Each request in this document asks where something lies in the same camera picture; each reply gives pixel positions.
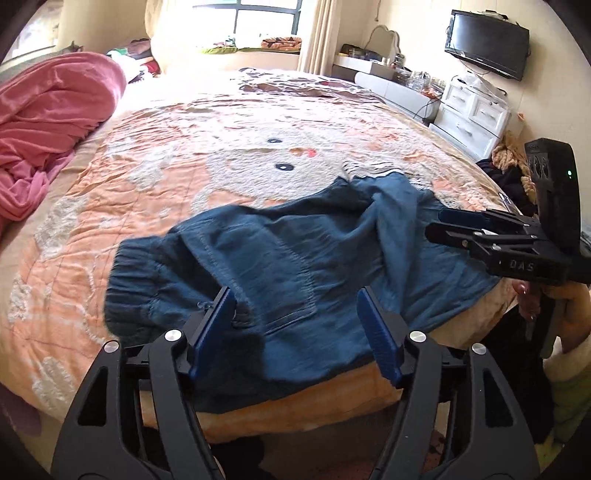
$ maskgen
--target human hand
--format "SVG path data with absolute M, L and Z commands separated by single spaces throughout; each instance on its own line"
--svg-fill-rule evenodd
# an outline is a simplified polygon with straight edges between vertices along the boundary
M 577 348 L 591 333 L 591 297 L 582 283 L 568 282 L 560 287 L 513 281 L 519 313 L 528 322 L 540 314 L 540 297 L 544 293 L 555 300 L 567 300 L 564 316 L 558 323 L 558 336 L 564 353 Z

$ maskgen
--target window frame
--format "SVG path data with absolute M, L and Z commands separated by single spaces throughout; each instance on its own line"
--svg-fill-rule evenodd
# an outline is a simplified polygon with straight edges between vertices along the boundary
M 293 23 L 291 24 L 291 34 L 297 35 L 297 29 L 300 25 L 301 15 L 301 4 L 303 0 L 297 0 L 295 8 L 283 8 L 283 7 L 269 7 L 268 5 L 244 5 L 242 0 L 236 0 L 235 4 L 207 4 L 207 5 L 193 5 L 194 9 L 199 8 L 220 8 L 224 10 L 235 10 L 236 15 L 234 16 L 234 30 L 232 33 L 236 33 L 238 26 L 238 12 L 240 10 L 253 10 L 257 12 L 274 12 L 278 14 L 290 14 L 294 16 Z

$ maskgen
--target orange bedspread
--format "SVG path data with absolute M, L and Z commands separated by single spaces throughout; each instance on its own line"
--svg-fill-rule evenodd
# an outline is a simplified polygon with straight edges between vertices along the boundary
M 280 144 L 268 139 L 279 137 Z M 275 164 L 294 165 L 285 182 Z M 118 244 L 162 235 L 227 203 L 276 205 L 336 176 L 407 175 L 448 206 L 503 208 L 498 189 L 457 150 L 389 107 L 344 98 L 237 93 L 143 109 L 117 125 L 26 247 L 0 317 L 9 373 L 27 402 L 62 419 L 101 345 Z M 512 300 L 495 289 L 433 335 L 462 347 L 481 338 Z M 199 414 L 210 441 L 305 430 L 379 410 L 400 393 L 375 364 L 282 400 L 223 415 Z M 154 422 L 150 399 L 145 418 Z

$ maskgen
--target blue gripper pad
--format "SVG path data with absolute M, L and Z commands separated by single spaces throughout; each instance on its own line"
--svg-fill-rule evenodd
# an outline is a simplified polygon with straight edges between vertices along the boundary
M 407 330 L 407 327 L 402 317 L 398 316 L 402 324 L 392 325 L 394 332 L 391 332 L 382 317 L 382 313 L 386 315 L 386 312 L 380 313 L 380 310 L 381 307 L 374 303 L 366 288 L 359 290 L 357 315 L 365 330 L 365 336 L 373 350 L 380 373 L 396 387 L 402 380 L 400 367 L 404 362 L 403 341 L 405 337 L 405 334 L 402 334 Z
M 236 297 L 232 290 L 227 288 L 218 294 L 213 307 L 205 314 L 202 324 L 195 332 L 197 339 L 190 339 L 194 349 L 193 362 L 189 370 L 191 380 L 195 381 L 207 374 L 224 332 L 231 327 L 235 313 Z

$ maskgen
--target pink blanket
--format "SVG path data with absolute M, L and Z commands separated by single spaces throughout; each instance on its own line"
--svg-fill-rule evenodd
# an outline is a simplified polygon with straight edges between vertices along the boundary
M 125 86 L 114 61 L 86 52 L 38 63 L 0 86 L 0 236 L 9 221 L 33 213 Z

